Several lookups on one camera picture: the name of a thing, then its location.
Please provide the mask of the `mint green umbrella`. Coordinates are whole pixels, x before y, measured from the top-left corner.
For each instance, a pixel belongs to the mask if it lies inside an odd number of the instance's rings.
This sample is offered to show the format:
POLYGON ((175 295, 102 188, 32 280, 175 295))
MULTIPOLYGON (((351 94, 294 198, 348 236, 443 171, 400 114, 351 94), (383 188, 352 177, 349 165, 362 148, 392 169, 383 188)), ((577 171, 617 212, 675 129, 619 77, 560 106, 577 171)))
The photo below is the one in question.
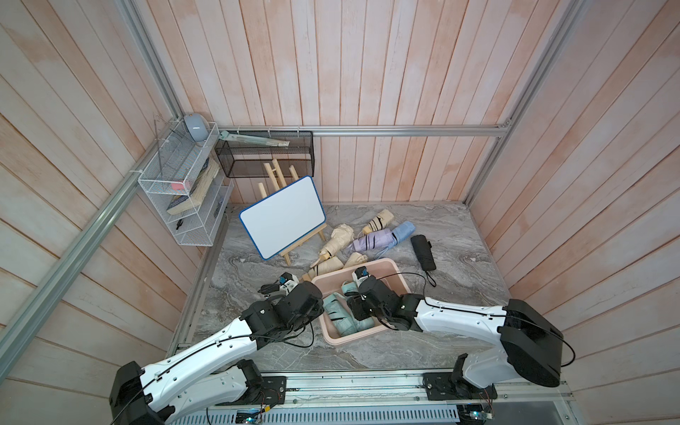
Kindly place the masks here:
POLYGON ((338 294, 332 293, 325 297, 323 307, 339 336, 349 336, 357 332, 354 318, 344 307, 338 294))
POLYGON ((341 285, 341 292, 347 304, 352 317, 354 325, 358 332, 371 329, 375 326, 374 320, 368 315, 364 306, 361 294, 359 294, 359 287, 357 283, 346 282, 341 285))

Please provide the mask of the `pink plastic storage box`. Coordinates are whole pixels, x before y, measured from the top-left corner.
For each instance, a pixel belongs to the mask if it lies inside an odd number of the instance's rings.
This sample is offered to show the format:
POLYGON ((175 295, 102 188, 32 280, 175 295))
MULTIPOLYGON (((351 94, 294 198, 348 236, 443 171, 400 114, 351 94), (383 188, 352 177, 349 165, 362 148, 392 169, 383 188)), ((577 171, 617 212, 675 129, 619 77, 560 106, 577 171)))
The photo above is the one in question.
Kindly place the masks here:
POLYGON ((411 292, 394 260, 383 258, 316 276, 325 312, 322 337, 332 346, 346 345, 386 331, 387 310, 411 292))

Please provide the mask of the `beige umbrella with wooden handle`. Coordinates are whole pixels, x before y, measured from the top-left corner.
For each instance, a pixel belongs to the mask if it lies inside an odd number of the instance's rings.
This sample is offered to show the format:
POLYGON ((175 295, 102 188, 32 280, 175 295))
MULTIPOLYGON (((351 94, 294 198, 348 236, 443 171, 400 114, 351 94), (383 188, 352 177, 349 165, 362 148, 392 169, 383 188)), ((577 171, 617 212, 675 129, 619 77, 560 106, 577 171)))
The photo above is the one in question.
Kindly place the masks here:
POLYGON ((354 231, 352 227, 347 224, 338 225, 332 230, 329 241, 320 249, 318 260, 313 263, 312 267, 316 267, 320 263, 334 257, 340 251, 343 251, 353 239, 354 231))

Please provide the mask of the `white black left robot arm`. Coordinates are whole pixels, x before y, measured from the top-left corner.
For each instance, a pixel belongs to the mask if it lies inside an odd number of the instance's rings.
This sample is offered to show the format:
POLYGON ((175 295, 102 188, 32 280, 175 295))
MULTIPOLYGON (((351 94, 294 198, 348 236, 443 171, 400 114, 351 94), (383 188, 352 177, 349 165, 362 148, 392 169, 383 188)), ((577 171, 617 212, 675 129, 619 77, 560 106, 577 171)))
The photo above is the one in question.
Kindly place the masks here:
POLYGON ((219 402, 237 401, 259 380, 246 357, 269 344, 289 343, 323 313, 322 292, 297 283, 282 296, 251 304, 212 336, 179 354, 140 366, 131 361, 113 380, 114 424, 164 424, 219 402))

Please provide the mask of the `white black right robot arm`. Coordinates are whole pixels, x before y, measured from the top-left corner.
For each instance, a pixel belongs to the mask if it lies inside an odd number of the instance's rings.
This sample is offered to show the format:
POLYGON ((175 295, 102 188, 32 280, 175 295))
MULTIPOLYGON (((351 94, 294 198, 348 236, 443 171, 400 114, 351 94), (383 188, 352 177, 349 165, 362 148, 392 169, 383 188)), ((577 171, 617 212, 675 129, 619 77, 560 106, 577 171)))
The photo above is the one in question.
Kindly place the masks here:
POLYGON ((454 334, 491 345, 456 360, 450 387, 464 398, 517 378, 547 388, 561 383, 563 334, 524 301, 468 306, 418 293, 398 295, 375 276, 361 278, 347 297, 359 321, 373 317, 390 330, 454 334))

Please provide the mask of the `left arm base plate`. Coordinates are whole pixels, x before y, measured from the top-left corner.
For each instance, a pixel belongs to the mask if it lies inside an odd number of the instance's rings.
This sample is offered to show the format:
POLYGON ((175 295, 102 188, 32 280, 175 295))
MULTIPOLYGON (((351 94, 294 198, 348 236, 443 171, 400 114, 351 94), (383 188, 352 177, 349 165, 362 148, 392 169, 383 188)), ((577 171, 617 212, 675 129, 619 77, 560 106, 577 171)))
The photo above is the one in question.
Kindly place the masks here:
POLYGON ((244 395, 233 402, 234 406, 283 405, 286 398, 287 377, 284 375, 264 376, 259 382, 249 385, 244 395))

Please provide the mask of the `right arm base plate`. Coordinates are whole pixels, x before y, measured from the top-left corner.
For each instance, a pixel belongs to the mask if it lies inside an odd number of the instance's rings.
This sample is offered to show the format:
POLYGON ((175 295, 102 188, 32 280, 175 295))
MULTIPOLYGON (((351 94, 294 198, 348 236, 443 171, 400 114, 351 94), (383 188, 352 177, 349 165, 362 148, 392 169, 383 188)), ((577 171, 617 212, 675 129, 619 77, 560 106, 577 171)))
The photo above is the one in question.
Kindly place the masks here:
POLYGON ((430 372, 423 374, 423 388, 429 401, 445 400, 495 400, 498 397, 495 386, 479 388, 463 378, 463 366, 469 356, 461 354, 452 372, 430 372))

